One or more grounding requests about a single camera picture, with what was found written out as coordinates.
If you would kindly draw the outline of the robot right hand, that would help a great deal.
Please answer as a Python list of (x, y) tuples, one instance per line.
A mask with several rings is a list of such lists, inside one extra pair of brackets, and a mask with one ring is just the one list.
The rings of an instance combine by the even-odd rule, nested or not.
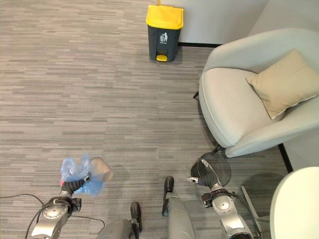
[(191, 176), (186, 178), (188, 182), (193, 182), (210, 189), (215, 186), (222, 186), (216, 172), (205, 159), (198, 159), (192, 166), (190, 174)]

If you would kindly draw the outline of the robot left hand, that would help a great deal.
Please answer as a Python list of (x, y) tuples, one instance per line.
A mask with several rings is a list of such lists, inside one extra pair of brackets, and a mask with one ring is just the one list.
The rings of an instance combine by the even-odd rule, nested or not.
[(80, 189), (90, 179), (91, 176), (88, 174), (83, 179), (77, 181), (63, 182), (59, 196), (71, 198), (74, 192)]

